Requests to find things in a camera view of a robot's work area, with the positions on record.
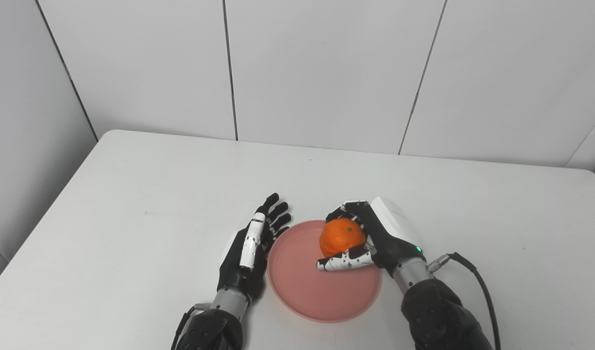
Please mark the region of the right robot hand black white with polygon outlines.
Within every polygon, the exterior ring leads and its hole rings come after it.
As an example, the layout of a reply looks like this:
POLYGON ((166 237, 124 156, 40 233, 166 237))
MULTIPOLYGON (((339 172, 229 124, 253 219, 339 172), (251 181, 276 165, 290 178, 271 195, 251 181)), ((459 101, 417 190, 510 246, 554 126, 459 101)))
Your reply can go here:
POLYGON ((349 219, 362 229, 366 242, 355 244, 329 258, 319 259, 316 268, 335 272, 358 269, 375 264, 390 275, 402 267, 404 261, 426 258, 420 240, 402 210, 392 201, 376 197, 373 201, 346 201, 326 217, 349 219))

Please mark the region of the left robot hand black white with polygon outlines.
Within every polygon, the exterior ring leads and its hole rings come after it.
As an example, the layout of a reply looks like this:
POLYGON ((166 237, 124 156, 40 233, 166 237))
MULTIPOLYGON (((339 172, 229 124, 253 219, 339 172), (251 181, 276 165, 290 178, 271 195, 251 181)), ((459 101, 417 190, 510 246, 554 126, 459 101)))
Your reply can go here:
POLYGON ((218 291, 240 292, 248 304, 260 298, 268 255, 292 219, 288 210, 288 203, 281 202, 276 192, 257 208, 248 225, 235 235, 220 265, 218 291))

